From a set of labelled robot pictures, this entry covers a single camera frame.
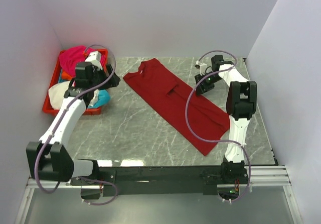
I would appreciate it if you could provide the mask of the pink t shirt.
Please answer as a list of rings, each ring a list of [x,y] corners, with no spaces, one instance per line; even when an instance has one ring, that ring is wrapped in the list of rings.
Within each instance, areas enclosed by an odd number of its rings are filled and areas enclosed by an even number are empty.
[[[59,61],[62,69],[66,71],[69,75],[76,76],[76,67],[79,63],[85,62],[85,59],[91,52],[97,51],[97,49],[86,48],[85,46],[77,46],[70,48],[60,54]],[[101,65],[105,66],[107,63],[107,58],[101,55]]]

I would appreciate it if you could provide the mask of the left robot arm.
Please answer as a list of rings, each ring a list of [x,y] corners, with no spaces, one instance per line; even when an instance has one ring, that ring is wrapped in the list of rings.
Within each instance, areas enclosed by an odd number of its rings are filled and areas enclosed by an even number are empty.
[[[92,60],[77,64],[76,76],[69,82],[63,95],[62,106],[52,124],[38,141],[29,142],[26,147],[33,179],[37,182],[67,182],[82,176],[90,185],[100,180],[96,161],[73,160],[66,147],[78,120],[94,98],[94,92],[117,87],[119,82],[114,65],[107,64],[103,69]]]

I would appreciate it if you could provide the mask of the red plastic bin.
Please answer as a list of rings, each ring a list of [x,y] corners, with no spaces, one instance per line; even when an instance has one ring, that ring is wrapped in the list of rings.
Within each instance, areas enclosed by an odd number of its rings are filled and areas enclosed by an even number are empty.
[[[102,54],[102,56],[105,56],[105,58],[108,57],[108,50],[106,50],[106,49],[97,49],[97,51],[99,51]],[[54,69],[53,74],[52,74],[52,78],[51,78],[51,82],[50,82],[49,88],[59,82],[59,79],[60,79],[60,76],[61,76],[61,72],[62,72],[62,68],[60,66],[60,61],[59,61],[59,58],[57,58],[57,62],[56,62],[55,69]],[[83,115],[84,116],[100,115],[101,114],[101,110],[102,110],[102,107],[90,108],[90,109],[87,109]],[[50,115],[52,115],[54,117],[59,112],[58,109],[53,109],[52,108],[52,106],[50,104],[50,99],[49,99],[49,94],[48,93],[46,95],[42,111],[44,113],[50,114]]]

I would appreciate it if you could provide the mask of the dark red t shirt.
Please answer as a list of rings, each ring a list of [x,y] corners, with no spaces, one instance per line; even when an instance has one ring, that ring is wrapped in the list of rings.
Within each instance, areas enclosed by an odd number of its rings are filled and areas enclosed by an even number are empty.
[[[141,62],[137,72],[127,73],[123,80],[204,156],[216,146],[205,140],[219,140],[229,130],[223,110],[192,94],[190,86],[155,58]]]

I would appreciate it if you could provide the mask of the orange t shirt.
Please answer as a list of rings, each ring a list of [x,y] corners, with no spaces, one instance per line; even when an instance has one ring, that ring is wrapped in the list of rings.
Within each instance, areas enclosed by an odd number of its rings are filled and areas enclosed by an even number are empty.
[[[70,81],[73,78],[73,76],[69,75],[66,71],[62,71],[61,73],[61,79],[63,81]]]

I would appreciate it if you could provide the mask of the turquoise t shirt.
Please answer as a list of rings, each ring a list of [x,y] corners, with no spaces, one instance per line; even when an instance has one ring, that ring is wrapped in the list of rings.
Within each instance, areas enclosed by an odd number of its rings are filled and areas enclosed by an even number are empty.
[[[110,101],[111,97],[107,90],[95,90],[94,96],[90,101],[90,104],[87,108],[99,108],[107,104]]]

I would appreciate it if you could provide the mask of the white t shirt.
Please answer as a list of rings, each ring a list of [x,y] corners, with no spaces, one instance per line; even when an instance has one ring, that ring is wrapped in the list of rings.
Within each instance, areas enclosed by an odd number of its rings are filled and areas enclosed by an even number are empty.
[[[49,88],[48,95],[49,95],[51,107],[53,109],[59,110],[61,108],[63,99],[64,99],[64,93],[67,91],[69,87],[69,83],[70,83],[70,80],[57,83]],[[95,90],[94,96],[88,106],[89,108],[94,107],[94,105],[98,102],[98,96],[99,96],[99,90]]]

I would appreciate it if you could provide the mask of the black base beam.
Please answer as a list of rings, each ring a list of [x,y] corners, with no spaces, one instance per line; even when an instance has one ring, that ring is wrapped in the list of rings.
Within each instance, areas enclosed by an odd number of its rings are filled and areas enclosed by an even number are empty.
[[[201,193],[216,195],[218,185],[248,183],[244,164],[209,166],[99,167],[91,176],[71,180],[73,186],[98,186],[104,197],[120,195]]]

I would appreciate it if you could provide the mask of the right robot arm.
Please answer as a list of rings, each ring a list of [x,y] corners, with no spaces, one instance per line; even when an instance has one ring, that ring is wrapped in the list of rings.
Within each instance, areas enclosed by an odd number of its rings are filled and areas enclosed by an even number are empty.
[[[257,107],[257,83],[250,81],[236,69],[235,63],[224,60],[222,55],[211,58],[211,66],[196,62],[199,74],[195,76],[196,96],[200,96],[223,80],[229,87],[226,112],[230,119],[229,140],[224,154],[220,177],[225,183],[232,183],[245,173],[244,148],[247,129]]]

